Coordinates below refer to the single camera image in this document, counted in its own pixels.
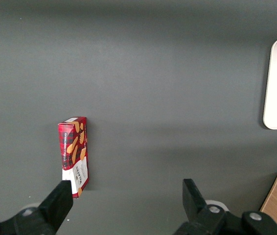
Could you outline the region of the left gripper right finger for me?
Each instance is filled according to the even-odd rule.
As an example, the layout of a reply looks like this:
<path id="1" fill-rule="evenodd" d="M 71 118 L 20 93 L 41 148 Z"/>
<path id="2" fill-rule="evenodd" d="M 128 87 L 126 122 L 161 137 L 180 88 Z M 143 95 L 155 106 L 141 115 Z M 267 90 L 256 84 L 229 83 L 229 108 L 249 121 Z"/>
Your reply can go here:
<path id="1" fill-rule="evenodd" d="M 188 221 L 176 235 L 240 235 L 241 219 L 218 203 L 207 203 L 192 179 L 183 179 L 183 207 Z"/>

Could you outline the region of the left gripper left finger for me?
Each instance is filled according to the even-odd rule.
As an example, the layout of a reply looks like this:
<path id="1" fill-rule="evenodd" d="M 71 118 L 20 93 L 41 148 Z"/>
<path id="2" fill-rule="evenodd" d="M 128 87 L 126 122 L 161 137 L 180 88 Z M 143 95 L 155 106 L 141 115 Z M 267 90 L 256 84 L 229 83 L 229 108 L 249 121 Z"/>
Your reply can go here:
<path id="1" fill-rule="evenodd" d="M 61 181 L 36 207 L 0 223 L 0 235 L 55 235 L 73 206 L 71 181 Z"/>

